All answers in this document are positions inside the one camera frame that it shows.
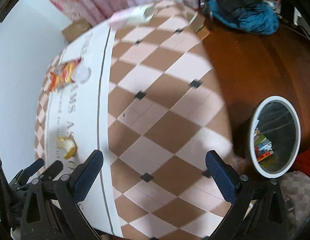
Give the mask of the white round trash bin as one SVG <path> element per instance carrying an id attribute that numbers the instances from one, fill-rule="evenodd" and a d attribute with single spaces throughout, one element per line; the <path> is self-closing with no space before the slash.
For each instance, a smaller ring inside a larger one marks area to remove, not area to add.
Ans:
<path id="1" fill-rule="evenodd" d="M 272 154 L 258 161 L 255 132 L 271 142 Z M 250 119 L 245 155 L 256 171 L 266 178 L 278 178 L 292 167 L 301 143 L 301 125 L 293 105 L 281 96 L 263 100 Z"/>

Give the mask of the banana peel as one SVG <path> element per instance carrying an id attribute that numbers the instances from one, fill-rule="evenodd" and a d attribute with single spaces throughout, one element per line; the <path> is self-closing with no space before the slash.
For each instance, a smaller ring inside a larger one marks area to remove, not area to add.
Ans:
<path id="1" fill-rule="evenodd" d="M 59 149 L 65 151 L 64 159 L 70 159 L 77 153 L 77 144 L 73 137 L 58 137 L 56 145 Z"/>

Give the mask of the checkered slipper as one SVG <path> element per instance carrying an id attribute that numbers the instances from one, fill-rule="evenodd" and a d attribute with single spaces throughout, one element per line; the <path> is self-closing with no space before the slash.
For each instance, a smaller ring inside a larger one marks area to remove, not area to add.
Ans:
<path id="1" fill-rule="evenodd" d="M 289 237 L 295 239 L 310 219 L 310 178 L 293 171 L 279 178 L 288 217 Z"/>

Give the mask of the small blue white carton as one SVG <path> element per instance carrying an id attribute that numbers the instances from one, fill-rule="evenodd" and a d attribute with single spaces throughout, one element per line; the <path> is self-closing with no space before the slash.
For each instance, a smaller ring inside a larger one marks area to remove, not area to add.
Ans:
<path id="1" fill-rule="evenodd" d="M 269 139 L 265 139 L 255 146 L 255 150 L 258 152 L 272 151 L 272 142 Z"/>

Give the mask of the red blanket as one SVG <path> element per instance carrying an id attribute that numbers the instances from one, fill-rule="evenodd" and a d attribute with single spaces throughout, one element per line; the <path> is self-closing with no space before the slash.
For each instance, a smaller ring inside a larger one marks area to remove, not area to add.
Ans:
<path id="1" fill-rule="evenodd" d="M 299 154 L 292 167 L 310 176 L 310 151 Z"/>

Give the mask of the orange snack wrapper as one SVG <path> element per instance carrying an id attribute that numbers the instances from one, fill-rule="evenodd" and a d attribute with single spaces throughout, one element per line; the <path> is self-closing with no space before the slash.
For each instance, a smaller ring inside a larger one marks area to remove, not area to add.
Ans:
<path id="1" fill-rule="evenodd" d="M 50 72 L 51 85 L 49 87 L 49 91 L 53 92 L 56 89 L 60 89 L 69 83 L 74 83 L 72 75 L 75 73 L 75 70 L 81 61 L 81 57 L 66 61 L 58 65 L 57 69 Z"/>

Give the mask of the white crumpled paper cup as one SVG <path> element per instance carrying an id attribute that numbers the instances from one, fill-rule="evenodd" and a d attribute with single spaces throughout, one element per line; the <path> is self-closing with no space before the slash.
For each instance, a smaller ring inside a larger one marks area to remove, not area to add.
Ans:
<path id="1" fill-rule="evenodd" d="M 75 83 L 84 84 L 89 80 L 91 73 L 92 73 L 92 70 L 89 67 L 78 66 L 72 75 L 72 80 Z"/>

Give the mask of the checkered brown pink bedspread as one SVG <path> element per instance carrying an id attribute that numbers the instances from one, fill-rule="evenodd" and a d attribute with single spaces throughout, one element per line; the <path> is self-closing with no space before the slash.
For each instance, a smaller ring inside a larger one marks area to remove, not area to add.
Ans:
<path id="1" fill-rule="evenodd" d="M 102 23 L 49 66 L 82 58 L 89 80 L 49 92 L 44 78 L 35 155 L 72 172 L 100 150 L 104 164 L 79 204 L 90 224 L 126 239 L 205 239 L 230 208 L 206 172 L 215 150 L 235 164 L 229 117 L 214 68 L 190 26 L 194 10 L 156 3 L 147 24 L 117 31 Z M 58 137 L 73 137 L 64 159 Z"/>

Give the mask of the brown paper bag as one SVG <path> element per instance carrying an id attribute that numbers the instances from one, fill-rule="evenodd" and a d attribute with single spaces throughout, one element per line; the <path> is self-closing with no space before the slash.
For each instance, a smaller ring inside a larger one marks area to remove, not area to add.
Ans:
<path id="1" fill-rule="evenodd" d="M 62 30 L 64 38 L 71 43 L 91 28 L 91 24 L 84 18 L 75 20 Z"/>

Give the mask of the torn pink white box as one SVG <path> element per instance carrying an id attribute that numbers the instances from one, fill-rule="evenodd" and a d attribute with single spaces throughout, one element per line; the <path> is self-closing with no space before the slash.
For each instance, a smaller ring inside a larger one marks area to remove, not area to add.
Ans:
<path id="1" fill-rule="evenodd" d="M 155 14 L 154 3 L 139 5 L 115 12 L 108 20 L 108 24 L 115 30 L 126 26 L 137 26 L 149 22 Z"/>

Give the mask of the blue sleeping bag pile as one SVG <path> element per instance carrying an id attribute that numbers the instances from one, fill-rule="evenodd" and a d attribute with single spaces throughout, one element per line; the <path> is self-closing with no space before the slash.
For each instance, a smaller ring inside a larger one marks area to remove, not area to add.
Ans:
<path id="1" fill-rule="evenodd" d="M 278 30 L 278 16 L 264 1 L 253 9 L 237 9 L 239 13 L 237 16 L 226 16 L 219 8 L 216 0 L 210 0 L 208 5 L 211 8 L 212 15 L 229 28 L 254 35 L 272 35 Z"/>

